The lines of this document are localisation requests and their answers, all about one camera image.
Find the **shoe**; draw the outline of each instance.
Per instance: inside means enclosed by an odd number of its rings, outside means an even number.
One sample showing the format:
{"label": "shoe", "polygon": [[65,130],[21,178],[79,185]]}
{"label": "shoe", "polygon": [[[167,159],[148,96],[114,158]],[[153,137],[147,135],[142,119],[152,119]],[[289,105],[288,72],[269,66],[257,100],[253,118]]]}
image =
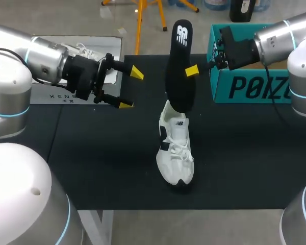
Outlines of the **shoe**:
{"label": "shoe", "polygon": [[161,113],[158,168],[171,185],[186,186],[193,179],[194,158],[190,152],[189,119],[176,112],[167,101]]}
{"label": "shoe", "polygon": [[69,50],[70,56],[75,57],[76,55],[79,55],[95,61],[100,61],[105,57],[105,55],[100,52],[87,49],[85,45],[80,42],[76,44],[76,47],[66,43],[62,43],[61,45],[65,46]]}

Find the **n logo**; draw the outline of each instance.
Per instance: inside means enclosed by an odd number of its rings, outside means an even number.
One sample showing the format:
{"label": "n logo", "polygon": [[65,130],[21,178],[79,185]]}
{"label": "n logo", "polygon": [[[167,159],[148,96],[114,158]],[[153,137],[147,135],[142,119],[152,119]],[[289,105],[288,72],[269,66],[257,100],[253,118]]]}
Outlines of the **n logo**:
{"label": "n logo", "polygon": [[188,30],[186,27],[178,26],[177,41],[187,47]]}

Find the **black bottle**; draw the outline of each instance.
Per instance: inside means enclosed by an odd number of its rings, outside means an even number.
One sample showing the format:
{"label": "black bottle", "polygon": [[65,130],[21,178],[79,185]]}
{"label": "black bottle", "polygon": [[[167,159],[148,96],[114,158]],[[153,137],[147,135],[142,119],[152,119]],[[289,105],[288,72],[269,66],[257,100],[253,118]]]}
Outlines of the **black bottle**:
{"label": "black bottle", "polygon": [[256,0],[231,0],[230,19],[232,22],[250,22]]}

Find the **tripod leg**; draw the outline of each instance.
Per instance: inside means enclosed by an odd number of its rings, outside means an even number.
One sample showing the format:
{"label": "tripod leg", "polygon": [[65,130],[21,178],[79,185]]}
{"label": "tripod leg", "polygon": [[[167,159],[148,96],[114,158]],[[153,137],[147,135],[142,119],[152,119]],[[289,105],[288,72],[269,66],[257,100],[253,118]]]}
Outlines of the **tripod leg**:
{"label": "tripod leg", "polygon": [[110,2],[110,0],[104,0],[101,5],[104,6],[104,5],[107,5],[108,3]]}
{"label": "tripod leg", "polygon": [[165,17],[164,17],[164,13],[163,13],[163,6],[162,6],[161,0],[158,0],[158,6],[159,6],[161,21],[162,21],[162,27],[163,27],[162,30],[164,32],[166,32],[168,30],[168,28],[167,28],[167,24],[165,22]]}
{"label": "tripod leg", "polygon": [[190,4],[189,2],[187,2],[186,0],[179,0],[181,3],[183,3],[184,5],[186,5],[188,8],[190,8],[191,10],[193,10],[195,13],[199,12],[199,8],[195,7],[194,5]]}
{"label": "tripod leg", "polygon": [[135,55],[138,55],[138,52],[139,52],[139,41],[140,41],[140,37],[141,37],[141,24],[142,24],[142,11],[143,11],[143,0],[139,0],[139,2],[138,2]]}

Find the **yellow tripod stand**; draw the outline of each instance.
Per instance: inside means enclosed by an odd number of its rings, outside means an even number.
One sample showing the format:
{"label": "yellow tripod stand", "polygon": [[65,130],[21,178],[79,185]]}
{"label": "yellow tripod stand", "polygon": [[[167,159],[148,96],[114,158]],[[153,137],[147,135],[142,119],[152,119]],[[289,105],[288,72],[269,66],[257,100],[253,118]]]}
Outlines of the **yellow tripod stand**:
{"label": "yellow tripod stand", "polygon": [[[101,4],[102,6],[107,5],[111,0],[104,0]],[[185,6],[193,10],[194,12],[198,13],[199,9],[195,7],[194,5],[187,2],[187,0],[178,0],[179,2],[183,3]],[[135,55],[138,55],[139,53],[139,43],[140,43],[140,35],[141,35],[141,23],[142,23],[142,14],[143,10],[147,8],[147,6],[158,3],[159,10],[160,10],[160,16],[161,16],[161,22],[162,22],[162,30],[166,32],[168,30],[167,24],[165,22],[165,17],[163,13],[163,6],[162,6],[162,0],[153,0],[152,2],[147,2],[147,0],[132,0],[137,6],[138,6],[138,16],[137,16],[137,31],[136,31],[136,43],[135,43]]]}

